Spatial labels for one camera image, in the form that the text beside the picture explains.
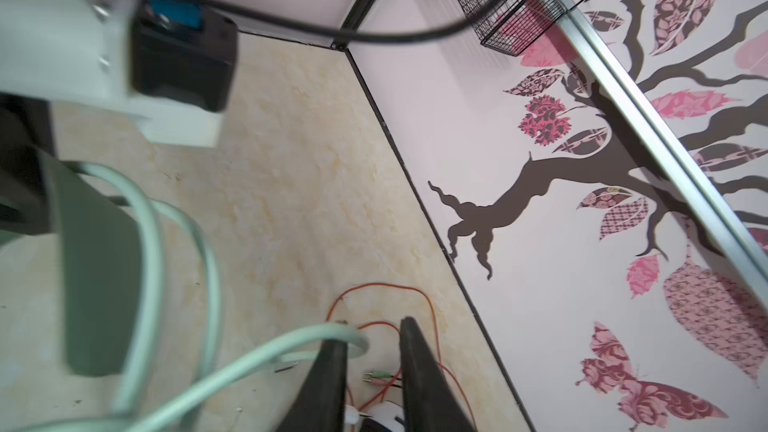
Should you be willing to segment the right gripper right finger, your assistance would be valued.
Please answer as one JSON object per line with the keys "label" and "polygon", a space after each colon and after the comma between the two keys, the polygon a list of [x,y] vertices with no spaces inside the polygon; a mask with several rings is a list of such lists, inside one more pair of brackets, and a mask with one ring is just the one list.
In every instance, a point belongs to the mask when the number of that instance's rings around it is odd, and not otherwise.
{"label": "right gripper right finger", "polygon": [[413,317],[400,323],[399,350],[405,430],[473,431]]}

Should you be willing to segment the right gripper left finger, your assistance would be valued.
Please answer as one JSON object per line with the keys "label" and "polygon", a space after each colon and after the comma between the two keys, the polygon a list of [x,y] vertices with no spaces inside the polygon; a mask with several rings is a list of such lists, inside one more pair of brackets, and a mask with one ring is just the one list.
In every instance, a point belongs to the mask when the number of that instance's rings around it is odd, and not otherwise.
{"label": "right gripper left finger", "polygon": [[277,432],[338,432],[344,427],[348,345],[325,340]]}

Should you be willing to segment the mint green headphones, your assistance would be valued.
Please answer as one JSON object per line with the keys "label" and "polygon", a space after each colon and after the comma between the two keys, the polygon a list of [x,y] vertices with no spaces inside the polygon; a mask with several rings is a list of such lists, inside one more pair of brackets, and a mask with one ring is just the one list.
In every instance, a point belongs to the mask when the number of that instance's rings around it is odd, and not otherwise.
{"label": "mint green headphones", "polygon": [[222,305],[217,260],[197,223],[94,163],[37,149],[1,161],[1,241],[53,233],[62,260],[63,354],[81,377],[118,376],[101,417],[50,420],[44,431],[126,431],[134,423],[160,335],[165,286],[162,217],[193,238],[204,263],[207,320],[196,379],[214,370]]}

